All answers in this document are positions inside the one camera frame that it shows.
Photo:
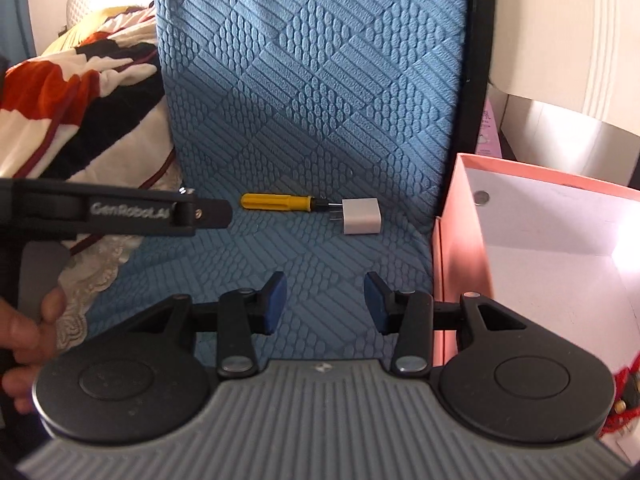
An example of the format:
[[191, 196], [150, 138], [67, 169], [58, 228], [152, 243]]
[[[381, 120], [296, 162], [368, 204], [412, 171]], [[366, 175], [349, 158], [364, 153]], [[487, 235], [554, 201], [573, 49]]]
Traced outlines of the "person's left hand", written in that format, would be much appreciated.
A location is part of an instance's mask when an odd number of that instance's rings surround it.
[[43, 298], [41, 322], [1, 300], [1, 348], [9, 350], [16, 365], [1, 374], [1, 389], [20, 414], [35, 411], [32, 384], [41, 367], [56, 355], [56, 322], [66, 309], [66, 295], [58, 286]]

